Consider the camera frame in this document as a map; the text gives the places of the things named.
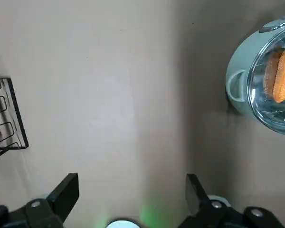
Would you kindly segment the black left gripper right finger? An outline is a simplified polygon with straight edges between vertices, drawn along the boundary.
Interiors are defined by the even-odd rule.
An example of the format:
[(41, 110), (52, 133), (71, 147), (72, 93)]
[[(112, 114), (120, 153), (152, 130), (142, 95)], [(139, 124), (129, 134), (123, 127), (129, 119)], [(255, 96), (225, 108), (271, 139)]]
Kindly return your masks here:
[(283, 228), (269, 210), (248, 206), (238, 212), (222, 197), (210, 197), (195, 174), (186, 175), (187, 228)]

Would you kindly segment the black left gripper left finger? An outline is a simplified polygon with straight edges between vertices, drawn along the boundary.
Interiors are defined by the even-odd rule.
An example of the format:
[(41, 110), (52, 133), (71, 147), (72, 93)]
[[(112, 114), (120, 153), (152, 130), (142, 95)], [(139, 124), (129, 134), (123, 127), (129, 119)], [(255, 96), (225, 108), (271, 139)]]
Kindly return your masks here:
[(79, 198), (77, 173), (69, 173), (46, 198), (10, 212), (0, 205), (0, 228), (62, 228)]

